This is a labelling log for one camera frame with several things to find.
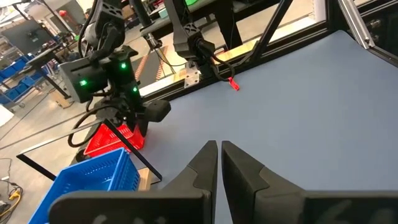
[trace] green light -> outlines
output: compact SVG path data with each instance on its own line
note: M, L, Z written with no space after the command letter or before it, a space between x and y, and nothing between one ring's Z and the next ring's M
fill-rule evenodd
M87 85L87 81L86 81L86 80L82 80L82 81L80 81L79 83L80 83L81 86Z
M126 63L122 63L122 64L120 64L120 67L121 67L122 69L126 69L126 68L127 68L127 65L126 65Z

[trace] black rod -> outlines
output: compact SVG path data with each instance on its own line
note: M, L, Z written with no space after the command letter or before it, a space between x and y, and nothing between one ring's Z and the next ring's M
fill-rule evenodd
M25 20L27 20L27 21L29 20L29 18L26 17L26 15L25 15L23 12L21 12L21 10L18 8L17 4L12 4L12 6L14 7L14 9L15 9L16 11L19 12L19 14L20 14Z
M250 61L253 62L257 60L267 49L269 41L274 35L276 29L278 28L280 22L284 18L287 10L289 9L293 0L281 0L278 8L272 15L271 20L269 21L265 31L262 33L260 41L256 43L253 49L253 53L251 55Z
M52 174L50 171L48 171L46 168L40 166L38 163L27 157L25 154L19 154L17 155L17 158L20 159L22 162L25 162L28 166L31 168L35 169L37 172L43 174L46 176L48 179L54 181L56 176Z
M142 29L148 27L152 24L152 21L148 15L148 12L145 10L145 7L141 0L129 0L130 6L134 8L134 11L137 13L137 17L139 22L142 24Z
M130 151L136 155L138 157L138 159L145 165L148 167L148 169L155 174L155 176L159 179L162 180L162 175L155 169L155 167L152 166L152 164L150 164L144 156L141 155L141 153L139 153L137 151L137 149L123 136L122 133L120 133L118 131L118 129L116 129L116 127L112 124L112 122L110 122L109 120L105 119L104 120L104 124L116 135L116 137L118 137L120 139L120 141L123 142L123 144L125 144L127 146L127 148L130 149Z

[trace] floor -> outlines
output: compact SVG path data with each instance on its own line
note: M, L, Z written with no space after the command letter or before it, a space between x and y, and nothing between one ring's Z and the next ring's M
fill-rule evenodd
M309 15L313 10L312 7L312 0L294 0L282 24L287 24ZM275 8L266 9L245 20L239 21L238 29L242 39L248 40L261 34ZM139 55L132 58L132 60L142 57L149 51L146 41L139 37L138 30L136 27L129 30L126 34L125 44L130 45L139 52ZM203 35L206 40L215 43L216 46L224 44L217 23L206 27L203 30ZM170 46L166 55L170 63L178 64L184 62L184 59L178 57L174 52L172 34L162 38L162 42L164 45ZM170 73L170 69L165 68L165 72ZM47 97L46 94L38 91L33 93L32 96L34 97L26 102L27 108L17 111L15 117L0 128L0 158L11 158L13 160L10 180L24 188L24 196L9 220L8 223L10 224L27 223L52 184L51 180L19 161L15 156L27 147L71 130L72 126L81 116L80 114L85 111L85 105L79 103L74 103L70 108L63 110L57 106L56 102ZM24 141L14 143L56 124L59 125L27 138ZM76 134L74 141L83 140L87 131L85 130ZM64 138L30 152L27 155L57 175L63 168L69 165L75 153L76 149L70 148L67 145L67 140ZM7 176L8 165L7 160L0 160L0 178ZM6 191L7 184L0 182L0 200L7 200Z

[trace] blue bin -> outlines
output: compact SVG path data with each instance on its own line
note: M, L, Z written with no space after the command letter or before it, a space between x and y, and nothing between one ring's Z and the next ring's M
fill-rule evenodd
M1 71L1 76L3 78L9 78L13 75L15 75L15 73L17 73L17 71L15 70L15 68L13 68L12 66L8 66L6 69L4 69L3 71Z
M50 206L61 195L77 190L137 190L138 185L139 173L127 151L108 152L62 170L29 223L48 223Z
M30 87L32 85L35 85L35 80L32 77L25 77L21 81L19 81L19 84L21 83Z
M6 91L6 96L10 98L12 101L18 100L19 93L15 88L12 88Z
M5 96L1 95L0 96L0 105L6 105L10 102Z
M23 59L18 59L15 61L15 63L13 65L11 65L15 71L22 71L25 67L26 63L25 61L23 61Z
M27 89L28 89L28 86L23 83L20 83L20 84L18 84L18 86L15 87L15 90L17 90L18 94L24 93Z

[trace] wooden board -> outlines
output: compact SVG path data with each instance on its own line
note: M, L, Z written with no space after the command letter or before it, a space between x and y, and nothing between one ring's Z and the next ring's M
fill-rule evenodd
M256 41L258 39L259 38L250 40L249 42L246 42L243 45L240 45L239 47L235 47L232 50L218 54L217 57L224 62L231 60L232 58L236 58L237 56L240 56L242 54L245 54L245 53L251 51L254 47L254 44L256 44Z
M150 184L152 183L152 172L148 168L143 168L141 170L138 170L138 173L140 175L138 190L149 190Z

